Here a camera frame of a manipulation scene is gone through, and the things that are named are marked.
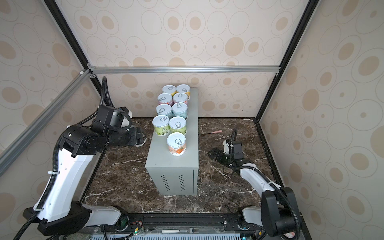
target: white fork handle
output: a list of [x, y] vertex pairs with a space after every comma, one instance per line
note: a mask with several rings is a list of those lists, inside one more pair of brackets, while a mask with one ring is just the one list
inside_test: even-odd
[[173, 230], [173, 229], [164, 229], [161, 230], [161, 233], [178, 233], [180, 230]]

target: black frame rail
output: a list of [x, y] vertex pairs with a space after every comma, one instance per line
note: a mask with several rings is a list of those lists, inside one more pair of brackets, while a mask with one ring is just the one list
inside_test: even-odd
[[297, 45], [300, 42], [300, 39], [301, 39], [310, 19], [312, 17], [314, 10], [317, 7], [318, 2], [319, 2], [319, 0], [309, 0], [308, 4], [304, 10], [304, 13], [301, 16], [299, 24], [297, 25], [295, 33], [293, 34], [293, 37], [292, 37], [292, 39], [288, 45], [287, 51], [285, 52], [285, 54], [283, 56], [283, 60], [281, 61], [281, 64], [280, 64], [280, 71], [277, 74], [277, 76], [275, 76], [274, 79], [272, 80], [271, 86], [268, 89], [268, 92], [267, 92], [267, 94], [266, 94], [266, 96], [262, 102], [260, 110], [257, 113], [256, 119], [255, 119], [255, 126], [257, 128], [257, 132], [259, 134], [260, 140], [263, 144], [265, 155], [267, 157], [269, 166], [272, 170], [272, 174], [275, 178], [275, 182], [281, 186], [283, 186], [284, 184], [281, 180], [280, 174], [278, 173], [277, 166], [275, 164], [275, 160], [273, 159], [271, 150], [269, 149], [269, 146], [266, 142], [263, 130], [262, 130], [261, 125], [260, 125], [260, 120], [261, 120], [269, 102], [271, 101], [273, 93], [275, 92], [276, 87], [279, 84], [279, 82], [280, 82], [280, 80], [281, 80], [281, 78], [282, 78], [282, 76], [283, 76], [283, 74], [284, 74], [284, 72], [285, 72], [285, 70], [289, 64], [289, 61], [291, 60], [292, 55], [293, 55]]
[[76, 40], [76, 37], [74, 36], [71, 28], [69, 27], [67, 21], [65, 20], [63, 14], [61, 13], [59, 7], [57, 6], [55, 0], [44, 0], [45, 4], [48, 7], [48, 10], [51, 12], [53, 18], [55, 19], [57, 25], [59, 26], [61, 32], [67, 39], [69, 45], [73, 49], [74, 53], [76, 54], [76, 57], [80, 61], [82, 67], [84, 69], [89, 69], [91, 73], [91, 81], [93, 85], [95, 86], [97, 92], [101, 94], [101, 83], [98, 80], [97, 76], [92, 73], [92, 69], [90, 69], [89, 61], [87, 57], [85, 56], [83, 50], [81, 49], [78, 41]]
[[[62, 33], [64, 34], [65, 38], [67, 39], [69, 45], [73, 49], [74, 53], [76, 54], [81, 65], [83, 66], [83, 68], [88, 69], [92, 73], [92, 68], [89, 65], [89, 61], [88, 61], [87, 57], [85, 56], [84, 52], [82, 51], [78, 41], [76, 40], [76, 37], [74, 36], [68, 23], [66, 22], [63, 14], [61, 13], [59, 7], [57, 6], [55, 0], [44, 0], [44, 2], [47, 5], [47, 7], [48, 7], [49, 11], [51, 12], [52, 16], [54, 17], [54, 19], [56, 20], [58, 26], [60, 27]], [[260, 120], [261, 120], [261, 118], [262, 118], [262, 116], [263, 116], [272, 96], [273, 96], [274, 91], [276, 90], [277, 85], [279, 84], [279, 81], [281, 80], [281, 78], [282, 78], [282, 76], [283, 76], [283, 74], [284, 74], [284, 72], [285, 72], [285, 70], [289, 64], [290, 59], [292, 58], [292, 55], [293, 55], [301, 37], [302, 37], [310, 19], [311, 19], [311, 16], [312, 16], [314, 10], [316, 9], [318, 2], [319, 2], [319, 0], [309, 0], [308, 4], [304, 10], [304, 13], [303, 13], [303, 15], [299, 21], [299, 24], [298, 24], [298, 26], [297, 26], [294, 34], [293, 34], [293, 37], [289, 43], [287, 51], [285, 52], [285, 54], [283, 56], [283, 59], [282, 59], [281, 64], [280, 64], [280, 71], [277, 74], [277, 76], [274, 77], [274, 79], [271, 83], [271, 86], [270, 86], [270, 88], [266, 94], [266, 97], [262, 102], [261, 108], [260, 108], [256, 118], [254, 119], [254, 123], [255, 123], [255, 126], [257, 128], [260, 140], [263, 144], [263, 148], [264, 148], [268, 163], [270, 165], [270, 168], [272, 170], [273, 176], [275, 178], [275, 182], [280, 184], [280, 185], [283, 185], [283, 182], [282, 182], [281, 177], [278, 173], [275, 161], [273, 159], [271, 151], [270, 151], [268, 144], [266, 142], [264, 133], [263, 133], [261, 125], [260, 125]], [[96, 90], [100, 94], [101, 93], [101, 84], [100, 84], [100, 81], [97, 79], [97, 76], [92, 73], [90, 79], [91, 79], [93, 85], [95, 86]], [[101, 154], [100, 158], [98, 159], [97, 165], [100, 164], [100, 162], [103, 158], [103, 155], [104, 155], [104, 152]], [[87, 190], [89, 189], [91, 183], [92, 183], [92, 179], [87, 184]], [[87, 191], [85, 191], [83, 193], [82, 200], [84, 200], [86, 192]], [[228, 218], [228, 217], [230, 218], [230, 217], [234, 217], [234, 216], [236, 216], [236, 214], [231, 214], [231, 213], [215, 213], [215, 214], [142, 213], [142, 214], [130, 214], [130, 217], [132, 217], [134, 219], [142, 220], [143, 225], [144, 226], [147, 225], [149, 228], [154, 227], [154, 226], [161, 226], [161, 225], [162, 226], [165, 226], [165, 225], [169, 226], [170, 223], [173, 223], [173, 225], [175, 225], [176, 222], [177, 223], [180, 222], [180, 219], [182, 219], [182, 221], [184, 221], [184, 226], [187, 226], [187, 225], [188, 226], [201, 226], [203, 224], [206, 226], [211, 225], [211, 226], [223, 226], [223, 227], [225, 227], [225, 224], [224, 224], [224, 221], [226, 221], [225, 218]], [[246, 233], [246, 231], [242, 231], [242, 230], [238, 230], [238, 231], [235, 230], [235, 232]], [[308, 233], [308, 230], [303, 231], [303, 233], [304, 233], [306, 239], [311, 239], [311, 237]]]

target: cable tie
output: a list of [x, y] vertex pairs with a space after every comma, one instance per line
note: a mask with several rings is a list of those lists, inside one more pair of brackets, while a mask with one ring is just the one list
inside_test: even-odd
[[48, 174], [51, 175], [51, 174], [59, 174], [60, 171], [57, 171], [57, 172], [53, 172], [53, 171], [48, 171]]
[[33, 209], [35, 212], [41, 212], [44, 210], [44, 208], [41, 208], [41, 209]]

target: metal fork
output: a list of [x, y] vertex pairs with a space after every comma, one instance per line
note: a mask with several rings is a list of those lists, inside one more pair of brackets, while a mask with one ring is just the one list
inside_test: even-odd
[[179, 233], [179, 232], [188, 232], [188, 233], [199, 233], [199, 229], [195, 227], [190, 227], [188, 230], [178, 230], [178, 229], [163, 229], [161, 233]]

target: ventilation slot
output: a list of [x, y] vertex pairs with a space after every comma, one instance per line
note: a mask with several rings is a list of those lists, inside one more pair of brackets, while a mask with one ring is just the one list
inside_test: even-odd
[[180, 189], [182, 191], [184, 191], [185, 190], [185, 185], [184, 185], [184, 177], [183, 177], [183, 175], [179, 176], [179, 183], [180, 183]]
[[165, 175], [161, 176], [161, 180], [163, 181], [164, 186], [166, 187], [166, 190], [169, 191], [170, 187], [169, 187], [168, 180], [167, 180], [166, 176]]
[[[109, 240], [126, 237], [127, 234], [110, 234]], [[104, 240], [102, 234], [93, 234], [91, 240]], [[132, 236], [129, 240], [241, 240], [238, 233], [194, 233], [194, 234], [147, 234]]]

